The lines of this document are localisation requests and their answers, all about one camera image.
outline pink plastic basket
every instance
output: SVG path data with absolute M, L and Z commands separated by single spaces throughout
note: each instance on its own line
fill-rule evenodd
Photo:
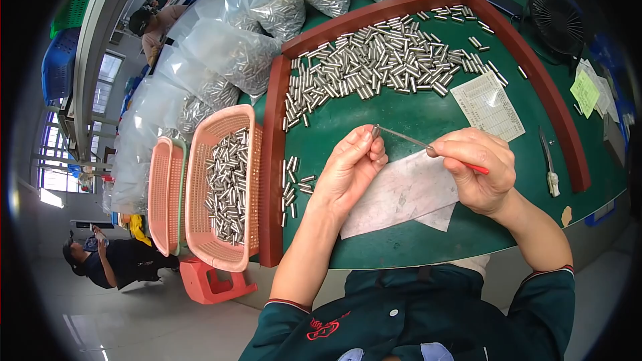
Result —
M 203 120 L 197 127 L 189 152 L 187 190 L 187 241 L 189 249 L 201 261 L 216 269 L 242 272 L 252 255 L 259 252 L 259 163 L 261 159 L 261 125 L 254 121 L 250 105 L 225 108 Z M 248 148 L 245 245 L 232 246 L 221 241 L 210 228 L 205 198 L 207 173 L 205 160 L 212 148 L 230 132 L 243 127 L 250 129 Z
M 179 244 L 179 197 L 183 150 L 160 137 L 151 153 L 148 189 L 148 225 L 161 254 L 169 256 Z

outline worker in pink shirt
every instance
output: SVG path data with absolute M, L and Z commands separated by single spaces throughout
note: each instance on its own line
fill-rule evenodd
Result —
M 147 63 L 150 66 L 161 49 L 161 37 L 167 34 L 167 31 L 187 8 L 186 5 L 170 5 L 159 11 L 158 14 L 140 9 L 130 16 L 129 29 L 142 37 L 142 50 L 145 52 Z

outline person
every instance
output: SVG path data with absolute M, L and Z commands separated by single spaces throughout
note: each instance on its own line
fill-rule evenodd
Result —
M 150 0 L 149 6 L 160 10 L 165 6 L 165 4 L 167 4 L 167 1 L 168 0 Z
M 120 290 L 136 280 L 158 281 L 160 268 L 179 267 L 176 256 L 165 257 L 135 238 L 108 241 L 102 239 L 104 233 L 96 225 L 92 230 L 94 236 L 84 245 L 75 242 L 73 231 L 69 231 L 62 254 L 76 275 L 88 277 L 95 285 Z
M 170 5 L 153 14 L 149 10 L 139 9 L 129 18 L 129 29 L 142 37 L 142 50 L 145 52 L 147 63 L 151 66 L 161 49 L 161 38 L 181 17 L 188 7 L 185 5 Z
M 534 270 L 507 316 L 481 300 L 483 261 L 355 270 L 345 297 L 311 310 L 343 221 L 388 162 L 371 131 L 357 127 L 331 153 L 240 360 L 561 360 L 574 314 L 568 241 L 514 188 L 509 145 L 473 128 L 442 136 L 427 152 L 444 157 L 461 204 L 508 229 Z

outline sleeve cuff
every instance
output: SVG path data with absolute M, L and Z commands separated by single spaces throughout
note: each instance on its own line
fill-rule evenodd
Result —
M 312 307 L 305 307 L 304 305 L 295 303 L 294 301 L 290 300 L 283 300 L 279 298 L 271 298 L 269 299 L 263 308 L 267 307 L 268 304 L 285 304 L 285 305 L 290 305 L 291 307 L 294 307 L 296 309 L 300 309 L 301 311 L 305 312 L 306 314 L 309 314 L 312 311 Z
M 555 269 L 555 270 L 547 270 L 546 272 L 533 272 L 532 274 L 528 275 L 526 279 L 524 279 L 520 286 L 526 283 L 527 281 L 531 280 L 533 277 L 536 276 L 541 276 L 543 274 L 548 274 L 548 273 L 553 273 L 553 272 L 558 272 L 560 270 L 565 270 L 566 272 L 570 273 L 573 278 L 575 277 L 575 273 L 573 271 L 573 267 L 571 265 L 565 265 L 564 267 L 561 267 L 560 269 Z

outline yellow sticky note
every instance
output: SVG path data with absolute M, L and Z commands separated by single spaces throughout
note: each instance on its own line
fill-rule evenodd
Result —
M 571 93 L 573 93 L 578 105 L 580 105 L 584 116 L 589 118 L 595 104 L 598 102 L 600 92 L 584 70 L 575 78 L 575 82 L 571 87 Z

